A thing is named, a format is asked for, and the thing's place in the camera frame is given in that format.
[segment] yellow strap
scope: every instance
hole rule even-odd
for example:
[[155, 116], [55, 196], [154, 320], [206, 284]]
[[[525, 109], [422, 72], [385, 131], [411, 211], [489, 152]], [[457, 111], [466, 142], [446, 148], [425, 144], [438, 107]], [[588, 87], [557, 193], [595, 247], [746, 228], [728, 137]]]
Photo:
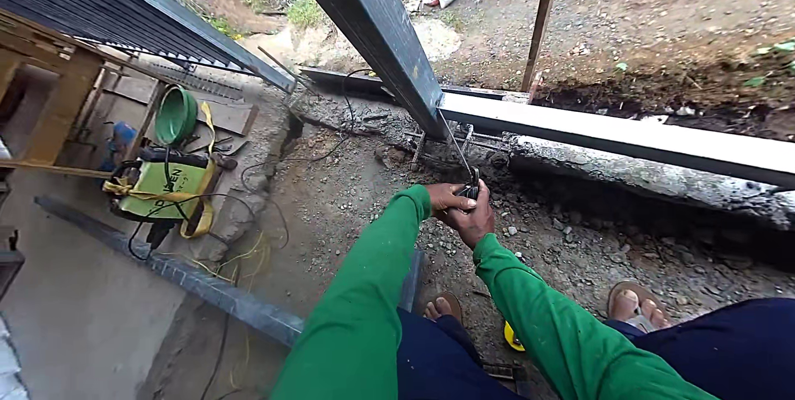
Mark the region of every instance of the yellow strap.
[[[207, 126], [210, 127], [210, 145], [207, 146], [207, 150], [212, 153], [212, 147], [215, 144], [215, 128], [212, 124], [212, 114], [210, 113], [210, 106], [203, 101], [201, 104], [201, 110], [204, 112], [204, 117], [206, 118]], [[207, 185], [210, 183], [212, 179], [212, 174], [215, 171], [215, 161], [212, 159], [207, 163], [207, 167], [204, 169], [204, 175], [202, 176], [202, 181], [199, 184], [199, 192], [204, 193], [204, 190], [207, 188]], [[167, 192], [167, 193], [150, 193], [150, 192], [143, 192], [139, 191], [134, 188], [132, 184], [127, 181], [125, 176], [121, 178], [115, 179], [117, 183], [112, 183], [110, 181], [105, 181], [103, 183], [102, 190], [105, 192], [110, 192], [115, 195], [120, 196], [134, 196], [135, 198], [141, 200], [164, 200], [164, 201], [171, 201], [171, 202], [181, 202], [190, 200], [196, 197], [198, 194], [195, 193], [188, 193], [188, 192]], [[182, 220], [182, 225], [180, 226], [180, 235], [186, 239], [192, 239], [194, 237], [199, 237], [200, 235], [204, 235], [207, 232], [210, 232], [210, 227], [212, 226], [212, 204], [210, 203], [210, 197], [202, 197], [202, 213], [201, 217], [199, 218], [199, 223], [196, 225], [196, 229], [193, 234], [188, 234], [188, 221]]]

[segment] green long sleeve shirt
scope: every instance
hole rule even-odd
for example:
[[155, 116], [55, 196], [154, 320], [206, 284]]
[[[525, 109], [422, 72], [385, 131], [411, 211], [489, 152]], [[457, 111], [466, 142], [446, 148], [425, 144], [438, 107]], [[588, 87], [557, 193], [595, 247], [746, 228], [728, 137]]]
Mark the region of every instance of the green long sleeve shirt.
[[[420, 222], [430, 214], [428, 191], [412, 186], [363, 231], [308, 318], [272, 398], [397, 398], [397, 305]], [[563, 400], [714, 399], [550, 288], [494, 234], [473, 257], [497, 308]]]

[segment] foot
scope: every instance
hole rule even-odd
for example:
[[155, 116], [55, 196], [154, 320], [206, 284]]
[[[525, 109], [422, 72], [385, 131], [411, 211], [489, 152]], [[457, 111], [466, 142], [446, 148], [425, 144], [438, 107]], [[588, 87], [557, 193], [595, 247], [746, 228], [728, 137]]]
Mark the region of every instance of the foot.
[[429, 302], [425, 305], [425, 314], [424, 316], [432, 321], [439, 319], [444, 315], [452, 315], [452, 307], [450, 303], [447, 302], [447, 299], [443, 297], [437, 297], [436, 303]]
[[[655, 329], [671, 327], [671, 324], [665, 319], [662, 310], [657, 307], [651, 299], [646, 299], [640, 305], [641, 314], [654, 326]], [[627, 320], [637, 316], [638, 311], [638, 293], [630, 289], [625, 289], [618, 296], [615, 297], [615, 304], [613, 312], [611, 313], [612, 320], [620, 320], [626, 322]]]

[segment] yellow object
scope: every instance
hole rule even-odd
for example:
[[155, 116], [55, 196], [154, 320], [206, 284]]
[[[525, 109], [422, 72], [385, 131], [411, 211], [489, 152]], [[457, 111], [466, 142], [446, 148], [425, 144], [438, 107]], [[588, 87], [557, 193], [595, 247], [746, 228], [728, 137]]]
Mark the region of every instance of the yellow object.
[[[201, 104], [201, 110], [204, 112], [204, 117], [206, 118], [207, 126], [210, 127], [210, 145], [207, 146], [207, 151], [212, 153], [212, 147], [215, 144], [215, 128], [212, 124], [212, 115], [210, 113], [210, 106], [203, 101]], [[215, 162], [211, 159], [207, 162], [207, 167], [204, 169], [204, 175], [202, 176], [201, 183], [199, 184], [199, 191], [204, 192], [204, 189], [210, 183], [212, 179], [212, 173], [215, 171]], [[103, 183], [102, 190], [104, 192], [110, 192], [115, 195], [119, 196], [134, 196], [135, 198], [141, 200], [164, 200], [164, 201], [171, 201], [175, 203], [184, 202], [188, 200], [192, 200], [197, 198], [199, 194], [188, 193], [188, 192], [167, 192], [162, 194], [156, 194], [151, 192], [144, 192], [139, 191], [134, 188], [133, 184], [130, 184], [127, 181], [125, 176], [121, 178], [116, 178], [116, 183], [112, 183], [110, 181], [105, 181]], [[204, 209], [202, 210], [201, 217], [199, 218], [199, 224], [196, 225], [196, 229], [193, 234], [188, 234], [188, 221], [184, 219], [182, 221], [182, 225], [180, 226], [180, 235], [186, 239], [192, 239], [193, 237], [198, 237], [200, 235], [204, 235], [207, 232], [210, 232], [210, 227], [212, 226], [212, 204], [209, 200], [210, 197], [202, 197], [201, 201], [203, 204]]]
[[513, 333], [513, 329], [511, 328], [511, 325], [508, 324], [508, 321], [505, 321], [504, 335], [505, 335], [505, 341], [507, 341], [508, 344], [511, 347], [513, 347], [513, 350], [520, 352], [525, 351], [525, 346], [522, 346], [522, 344], [518, 343], [518, 339], [516, 338], [516, 335]]

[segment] green bucket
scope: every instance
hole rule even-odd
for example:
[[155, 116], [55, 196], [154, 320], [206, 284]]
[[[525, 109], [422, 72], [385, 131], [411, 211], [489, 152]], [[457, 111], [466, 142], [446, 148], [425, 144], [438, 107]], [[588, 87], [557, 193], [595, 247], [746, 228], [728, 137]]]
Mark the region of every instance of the green bucket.
[[193, 132], [198, 104], [193, 95], [183, 87], [174, 85], [165, 91], [154, 131], [161, 145], [177, 145]]

